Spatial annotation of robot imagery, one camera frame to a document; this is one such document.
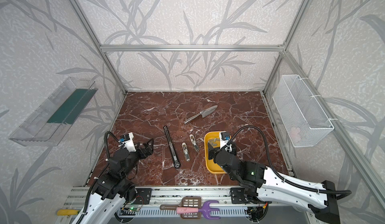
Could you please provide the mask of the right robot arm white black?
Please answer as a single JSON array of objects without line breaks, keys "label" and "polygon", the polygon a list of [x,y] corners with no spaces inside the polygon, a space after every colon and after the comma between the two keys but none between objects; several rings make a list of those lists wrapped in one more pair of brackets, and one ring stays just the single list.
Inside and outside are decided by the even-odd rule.
[{"label": "right robot arm white black", "polygon": [[243,203],[283,203],[313,213],[324,223],[340,223],[337,202],[352,191],[338,191],[328,180],[308,182],[281,174],[271,163],[240,160],[234,139],[226,131],[208,132],[204,137],[206,166],[212,174],[226,173],[230,180],[236,181],[243,188]]}]

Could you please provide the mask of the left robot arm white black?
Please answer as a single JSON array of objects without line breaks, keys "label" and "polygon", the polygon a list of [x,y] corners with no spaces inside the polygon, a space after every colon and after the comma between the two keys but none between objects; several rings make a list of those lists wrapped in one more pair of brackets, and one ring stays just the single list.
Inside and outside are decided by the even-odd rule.
[{"label": "left robot arm white black", "polygon": [[107,224],[124,204],[138,197],[135,184],[128,179],[141,159],[153,154],[154,140],[150,139],[135,152],[121,148],[108,159],[106,173],[90,187],[83,209],[73,223]]}]

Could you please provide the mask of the yellow plastic tray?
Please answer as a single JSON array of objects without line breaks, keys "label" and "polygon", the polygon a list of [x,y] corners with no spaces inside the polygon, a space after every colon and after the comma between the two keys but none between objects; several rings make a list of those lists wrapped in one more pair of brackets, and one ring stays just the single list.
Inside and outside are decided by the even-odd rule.
[{"label": "yellow plastic tray", "polygon": [[208,132],[204,138],[206,167],[211,174],[215,175],[226,174],[226,172],[214,162],[216,153],[220,151],[220,132],[221,131]]}]

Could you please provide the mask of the black stapler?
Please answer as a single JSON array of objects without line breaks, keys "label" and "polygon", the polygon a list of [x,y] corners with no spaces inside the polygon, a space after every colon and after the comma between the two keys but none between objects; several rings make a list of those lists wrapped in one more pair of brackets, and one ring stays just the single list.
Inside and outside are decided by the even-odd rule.
[{"label": "black stapler", "polygon": [[167,142],[168,142],[168,145],[169,145],[169,149],[170,149],[170,152],[171,152],[171,156],[172,156],[172,160],[173,160],[173,165],[174,165],[174,167],[176,169],[179,169],[180,168],[180,161],[179,161],[179,158],[178,158],[177,153],[175,151],[175,148],[173,146],[173,142],[171,140],[171,136],[169,134],[168,127],[164,126],[163,129],[164,129],[164,133],[166,135],[166,139],[167,139]]}]

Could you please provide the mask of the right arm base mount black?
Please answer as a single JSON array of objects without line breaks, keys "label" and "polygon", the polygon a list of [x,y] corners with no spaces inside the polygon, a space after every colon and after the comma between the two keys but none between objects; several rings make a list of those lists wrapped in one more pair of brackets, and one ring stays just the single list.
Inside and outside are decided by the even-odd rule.
[{"label": "right arm base mount black", "polygon": [[247,188],[230,188],[230,197],[232,204],[256,204],[256,199],[250,195]]}]

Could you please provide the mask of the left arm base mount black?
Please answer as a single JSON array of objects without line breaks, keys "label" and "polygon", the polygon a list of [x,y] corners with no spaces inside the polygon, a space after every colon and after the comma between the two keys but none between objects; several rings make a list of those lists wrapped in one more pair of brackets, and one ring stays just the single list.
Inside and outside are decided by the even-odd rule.
[{"label": "left arm base mount black", "polygon": [[138,188],[135,190],[132,205],[149,205],[152,194],[152,188]]}]

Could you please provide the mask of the small beige stapler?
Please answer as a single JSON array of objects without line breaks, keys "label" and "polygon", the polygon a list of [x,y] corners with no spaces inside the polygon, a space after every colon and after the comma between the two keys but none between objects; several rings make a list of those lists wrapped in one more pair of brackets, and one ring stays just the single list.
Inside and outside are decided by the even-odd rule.
[{"label": "small beige stapler", "polygon": [[190,137],[191,143],[192,143],[195,151],[199,152],[199,146],[197,145],[197,142],[196,142],[196,139],[195,139],[194,135],[190,134],[189,137]]},{"label": "small beige stapler", "polygon": [[183,142],[181,145],[182,145],[182,149],[183,149],[183,153],[184,153],[186,161],[190,161],[190,155],[189,155],[186,143]]}]

